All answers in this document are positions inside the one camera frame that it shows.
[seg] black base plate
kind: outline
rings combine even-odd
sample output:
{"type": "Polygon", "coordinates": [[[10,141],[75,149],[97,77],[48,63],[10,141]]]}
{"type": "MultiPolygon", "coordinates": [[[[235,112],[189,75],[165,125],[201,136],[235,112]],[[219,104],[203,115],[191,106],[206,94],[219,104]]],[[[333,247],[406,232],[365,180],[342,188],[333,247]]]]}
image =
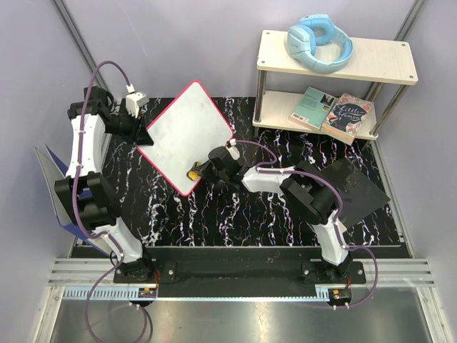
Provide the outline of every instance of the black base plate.
{"type": "Polygon", "coordinates": [[[352,284],[366,284],[362,262],[352,262],[347,276],[336,281],[330,280],[322,270],[322,261],[304,261],[301,263],[302,280],[305,284],[347,284],[348,276],[352,284]]]}
{"type": "MultiPolygon", "coordinates": [[[[176,278],[176,262],[175,261],[156,261],[156,271],[160,273],[159,284],[173,284],[176,278]]],[[[114,274],[115,284],[150,284],[156,282],[155,276],[153,275],[150,279],[145,281],[139,281],[132,277],[126,277],[124,274],[114,274]]]]}

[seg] wooden shelf board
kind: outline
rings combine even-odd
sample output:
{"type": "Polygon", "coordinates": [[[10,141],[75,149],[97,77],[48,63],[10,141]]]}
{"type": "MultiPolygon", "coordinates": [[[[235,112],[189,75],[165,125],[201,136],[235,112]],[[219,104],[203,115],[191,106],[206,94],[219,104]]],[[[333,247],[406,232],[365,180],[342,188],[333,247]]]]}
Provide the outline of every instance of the wooden shelf board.
{"type": "MultiPolygon", "coordinates": [[[[342,70],[332,74],[319,74],[302,66],[287,51],[287,32],[265,30],[258,51],[257,69],[283,73],[317,75],[383,82],[388,84],[414,85],[418,81],[413,55],[405,41],[351,38],[353,54],[342,70]]],[[[334,61],[340,48],[335,44],[318,46],[316,58],[334,61]]]]}
{"type": "MultiPolygon", "coordinates": [[[[259,123],[253,121],[252,124],[267,129],[323,134],[317,129],[307,129],[306,127],[288,120],[301,98],[303,98],[303,94],[286,93],[283,91],[266,91],[263,96],[261,121],[259,123]]],[[[378,135],[370,135],[370,130],[375,124],[376,114],[374,108],[372,108],[368,113],[368,117],[363,121],[361,128],[358,130],[356,138],[376,140],[378,135]]]]}

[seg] blue object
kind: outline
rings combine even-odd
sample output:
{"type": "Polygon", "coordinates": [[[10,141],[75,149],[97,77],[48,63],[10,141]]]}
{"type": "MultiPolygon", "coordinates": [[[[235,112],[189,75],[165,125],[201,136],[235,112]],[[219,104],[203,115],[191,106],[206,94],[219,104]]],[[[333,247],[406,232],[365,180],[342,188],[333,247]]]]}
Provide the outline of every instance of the blue object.
{"type": "Polygon", "coordinates": [[[292,57],[306,68],[322,74],[330,74],[347,65],[351,58],[353,45],[348,35],[333,25],[326,14],[305,16],[297,25],[292,26],[287,34],[287,46],[292,57]],[[322,36],[316,37],[315,30],[322,30],[322,36]],[[321,61],[314,57],[316,46],[337,43],[341,47],[340,57],[333,62],[321,61]]]}

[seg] white board with red border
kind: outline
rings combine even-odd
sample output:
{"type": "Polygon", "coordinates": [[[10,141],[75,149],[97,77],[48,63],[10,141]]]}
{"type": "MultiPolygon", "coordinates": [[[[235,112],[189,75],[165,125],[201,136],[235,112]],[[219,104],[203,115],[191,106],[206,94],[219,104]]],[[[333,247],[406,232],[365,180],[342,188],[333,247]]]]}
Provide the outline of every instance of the white board with red border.
{"type": "Polygon", "coordinates": [[[233,138],[229,123],[198,81],[191,82],[147,130],[154,145],[138,150],[185,197],[200,181],[187,177],[194,163],[204,163],[212,149],[233,138]]]}

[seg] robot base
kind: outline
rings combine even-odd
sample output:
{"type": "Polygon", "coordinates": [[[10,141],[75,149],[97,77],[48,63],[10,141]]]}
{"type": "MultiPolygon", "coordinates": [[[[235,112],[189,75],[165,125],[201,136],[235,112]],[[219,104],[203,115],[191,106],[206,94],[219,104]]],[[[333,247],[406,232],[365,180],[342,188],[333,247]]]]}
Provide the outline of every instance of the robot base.
{"type": "MultiPolygon", "coordinates": [[[[155,261],[155,270],[159,272],[159,284],[173,284],[176,278],[176,262],[174,261],[155,261]]],[[[155,283],[155,277],[152,275],[150,278],[138,278],[133,275],[126,276],[121,268],[116,270],[114,274],[115,284],[150,284],[155,283]]]]}
{"type": "Polygon", "coordinates": [[[362,262],[351,262],[342,275],[335,273],[335,266],[322,261],[304,261],[301,263],[300,278],[304,284],[347,284],[351,277],[352,284],[366,284],[362,262]]]}

